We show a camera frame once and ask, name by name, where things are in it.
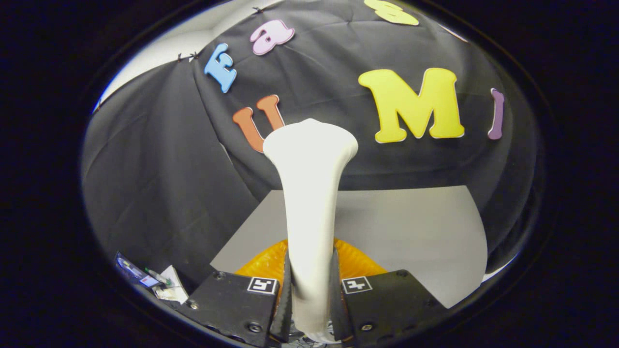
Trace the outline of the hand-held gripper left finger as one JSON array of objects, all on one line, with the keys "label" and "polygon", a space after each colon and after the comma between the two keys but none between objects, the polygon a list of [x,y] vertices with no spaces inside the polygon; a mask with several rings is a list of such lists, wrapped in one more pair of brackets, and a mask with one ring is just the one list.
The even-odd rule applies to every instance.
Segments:
[{"label": "hand-held gripper left finger", "polygon": [[280,347],[292,325],[291,282],[288,243],[281,240],[236,273],[212,272],[177,312],[234,341]]}]

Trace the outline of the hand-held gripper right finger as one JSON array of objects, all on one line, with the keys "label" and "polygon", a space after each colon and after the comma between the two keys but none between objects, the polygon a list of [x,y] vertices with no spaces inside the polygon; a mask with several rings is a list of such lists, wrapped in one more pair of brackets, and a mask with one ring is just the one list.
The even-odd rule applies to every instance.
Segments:
[{"label": "hand-held gripper right finger", "polygon": [[334,240],[331,321],[345,348],[399,346],[442,324],[447,309],[409,271],[387,271],[356,247]]}]

